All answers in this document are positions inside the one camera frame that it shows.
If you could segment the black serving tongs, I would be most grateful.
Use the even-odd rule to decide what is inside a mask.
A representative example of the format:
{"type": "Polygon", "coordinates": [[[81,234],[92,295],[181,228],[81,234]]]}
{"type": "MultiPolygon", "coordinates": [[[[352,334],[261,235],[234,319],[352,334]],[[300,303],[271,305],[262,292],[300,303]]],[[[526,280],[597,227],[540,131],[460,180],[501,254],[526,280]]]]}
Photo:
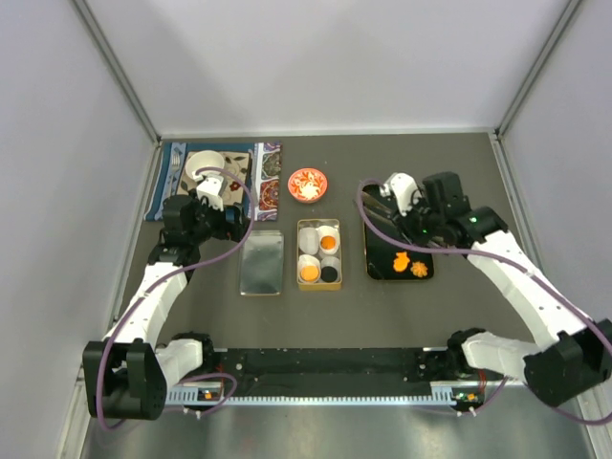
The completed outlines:
{"type": "Polygon", "coordinates": [[[414,242],[405,218],[398,210],[392,208],[391,204],[386,202],[384,198],[363,191],[361,193],[361,201],[364,213],[375,228],[386,236],[396,237],[398,240],[410,243],[414,242]]]}

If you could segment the orange round cookie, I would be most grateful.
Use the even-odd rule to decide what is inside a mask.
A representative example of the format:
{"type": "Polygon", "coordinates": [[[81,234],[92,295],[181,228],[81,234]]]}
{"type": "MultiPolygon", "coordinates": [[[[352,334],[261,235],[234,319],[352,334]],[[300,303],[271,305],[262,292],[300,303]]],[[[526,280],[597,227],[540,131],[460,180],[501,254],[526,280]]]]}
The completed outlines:
{"type": "Polygon", "coordinates": [[[305,283],[317,282],[320,276],[319,267],[316,265],[304,265],[299,272],[300,279],[305,283]]]}
{"type": "Polygon", "coordinates": [[[324,253],[335,253],[338,249],[338,240],[333,235],[324,235],[320,239],[320,248],[324,253]]]}

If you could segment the black sandwich cookie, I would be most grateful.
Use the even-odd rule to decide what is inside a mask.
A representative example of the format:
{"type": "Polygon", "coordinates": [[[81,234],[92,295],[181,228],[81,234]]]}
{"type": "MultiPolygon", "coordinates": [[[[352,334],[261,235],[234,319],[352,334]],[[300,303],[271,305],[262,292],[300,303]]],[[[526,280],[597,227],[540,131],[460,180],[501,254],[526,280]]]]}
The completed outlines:
{"type": "Polygon", "coordinates": [[[339,279],[339,271],[333,266],[321,267],[320,280],[325,283],[336,283],[339,279]]]}

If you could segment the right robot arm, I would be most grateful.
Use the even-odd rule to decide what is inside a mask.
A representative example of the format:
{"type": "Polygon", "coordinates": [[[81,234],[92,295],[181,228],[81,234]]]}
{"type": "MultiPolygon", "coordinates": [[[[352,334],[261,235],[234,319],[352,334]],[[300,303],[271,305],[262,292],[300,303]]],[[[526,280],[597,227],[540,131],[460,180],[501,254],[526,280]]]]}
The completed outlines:
{"type": "Polygon", "coordinates": [[[460,252],[510,303],[527,326],[530,342],[473,328],[451,336],[448,371],[465,379],[487,369],[525,383],[557,407],[611,377],[611,322],[572,312],[565,297],[519,247],[489,207],[473,208],[460,178],[437,173],[417,183],[395,173],[381,187],[395,203],[392,221],[410,243],[460,252]]]}

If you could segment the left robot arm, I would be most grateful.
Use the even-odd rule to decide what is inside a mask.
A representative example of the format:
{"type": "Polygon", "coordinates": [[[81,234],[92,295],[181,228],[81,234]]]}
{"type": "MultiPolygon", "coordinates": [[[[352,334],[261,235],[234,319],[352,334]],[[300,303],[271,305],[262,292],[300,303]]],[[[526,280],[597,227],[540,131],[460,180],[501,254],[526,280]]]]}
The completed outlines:
{"type": "Polygon", "coordinates": [[[110,419],[156,420],[167,391],[183,377],[202,380],[214,373],[217,358],[208,335],[182,333],[163,348],[158,338],[194,271],[212,263],[201,260],[201,245],[218,239],[241,247],[251,228],[240,205],[216,209],[194,193],[164,202],[163,226],[139,289],[113,328],[82,353],[88,410],[102,425],[110,419]]]}

